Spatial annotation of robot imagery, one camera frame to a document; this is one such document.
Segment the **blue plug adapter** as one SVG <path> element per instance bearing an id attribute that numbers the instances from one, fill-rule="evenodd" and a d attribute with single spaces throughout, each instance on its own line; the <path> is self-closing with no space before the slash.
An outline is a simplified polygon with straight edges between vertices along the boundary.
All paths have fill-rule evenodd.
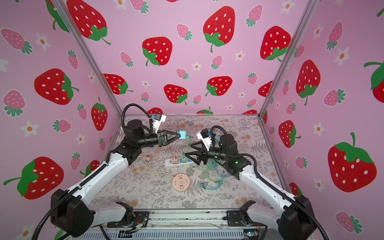
<path id="1" fill-rule="evenodd" d="M 193 137 L 189 136 L 186 131 L 177 131 L 177 134 L 180 135 L 181 140 L 193 138 Z"/>

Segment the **green plug adapter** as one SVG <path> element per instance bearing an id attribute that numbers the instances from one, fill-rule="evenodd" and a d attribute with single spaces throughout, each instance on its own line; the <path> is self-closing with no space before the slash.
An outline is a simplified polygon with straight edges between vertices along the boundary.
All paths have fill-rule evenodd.
<path id="1" fill-rule="evenodd" d="M 187 162 L 187 158 L 184 154 L 179 158 L 179 162 L 180 163 L 186 163 Z"/>

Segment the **pink plug adapter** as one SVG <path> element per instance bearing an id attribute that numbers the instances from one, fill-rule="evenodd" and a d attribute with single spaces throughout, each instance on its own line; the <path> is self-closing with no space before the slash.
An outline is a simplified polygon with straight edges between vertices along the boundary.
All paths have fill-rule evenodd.
<path id="1" fill-rule="evenodd" d="M 173 157 L 170 159 L 170 164 L 176 165 L 179 163 L 179 159 L 177 157 Z"/>

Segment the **white blue power strip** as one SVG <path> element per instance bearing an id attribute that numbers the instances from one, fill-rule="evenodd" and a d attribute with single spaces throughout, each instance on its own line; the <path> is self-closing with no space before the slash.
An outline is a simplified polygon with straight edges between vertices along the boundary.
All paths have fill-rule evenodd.
<path id="1" fill-rule="evenodd" d="M 187 159 L 186 162 L 183 162 L 182 158 L 171 158 L 171 159 L 165 159 L 165 167 L 166 168 L 171 168 L 171 167 L 182 167 L 182 166 L 189 166 L 195 164 L 193 161 L 190 159 Z"/>

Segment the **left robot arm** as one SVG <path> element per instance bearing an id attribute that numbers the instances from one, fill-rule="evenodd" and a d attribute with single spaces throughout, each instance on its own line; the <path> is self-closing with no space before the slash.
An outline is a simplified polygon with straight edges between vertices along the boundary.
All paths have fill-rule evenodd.
<path id="1" fill-rule="evenodd" d="M 143 148 L 155 146 L 165 147 L 176 140 L 183 139 L 186 135 L 182 131 L 171 132 L 160 130 L 161 123 L 166 116 L 162 114 L 149 115 L 149 125 L 134 119 L 125 122 L 126 111 L 129 108 L 144 109 L 137 104 L 128 104 L 122 113 L 121 128 L 125 137 L 121 143 L 111 150 L 106 160 L 83 180 L 70 187 L 68 190 L 57 190 L 51 197 L 51 209 L 43 216 L 37 225 L 32 238 L 38 239 L 40 232 L 47 221 L 65 232 L 62 240 L 67 237 L 79 237 L 88 229 L 102 227 L 107 223 L 116 222 L 128 227 L 136 221 L 133 207 L 123 202 L 116 202 L 111 207 L 89 209 L 93 198 L 105 187 L 118 173 L 130 167 L 142 153 Z"/>

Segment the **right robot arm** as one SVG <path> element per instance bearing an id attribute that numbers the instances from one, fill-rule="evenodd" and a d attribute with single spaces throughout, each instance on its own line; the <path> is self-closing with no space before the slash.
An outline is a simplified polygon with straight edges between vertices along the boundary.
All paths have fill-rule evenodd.
<path id="1" fill-rule="evenodd" d="M 261 195 L 275 210 L 264 213 L 247 206 L 245 224 L 261 223 L 277 230 L 284 240 L 308 240 L 318 230 L 323 239 L 329 239 L 326 230 L 316 219 L 311 202 L 305 196 L 297 197 L 268 180 L 257 169 L 257 160 L 250 154 L 240 154 L 234 137 L 222 127 L 197 132 L 198 142 L 191 144 L 194 151 L 186 157 L 197 165 L 216 162 L 231 176 L 245 183 Z"/>

